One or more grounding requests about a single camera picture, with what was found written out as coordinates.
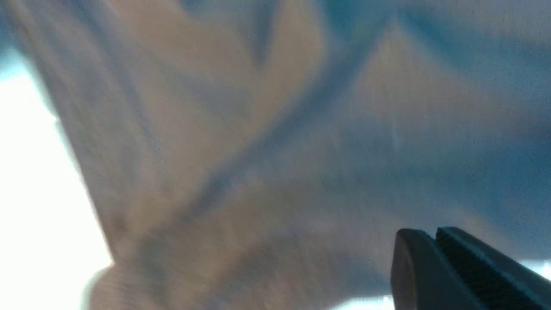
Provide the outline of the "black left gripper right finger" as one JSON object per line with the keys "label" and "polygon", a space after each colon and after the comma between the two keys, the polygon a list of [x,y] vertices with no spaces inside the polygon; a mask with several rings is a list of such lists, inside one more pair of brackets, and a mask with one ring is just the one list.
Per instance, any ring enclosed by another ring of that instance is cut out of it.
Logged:
{"label": "black left gripper right finger", "polygon": [[548,310],[550,281],[457,227],[440,227],[436,243],[486,310]]}

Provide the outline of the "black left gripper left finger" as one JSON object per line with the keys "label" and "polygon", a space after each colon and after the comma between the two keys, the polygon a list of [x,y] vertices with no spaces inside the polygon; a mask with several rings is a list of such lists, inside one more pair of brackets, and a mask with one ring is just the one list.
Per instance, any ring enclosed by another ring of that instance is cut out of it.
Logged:
{"label": "black left gripper left finger", "polygon": [[396,310],[484,310],[429,234],[397,231],[391,266]]}

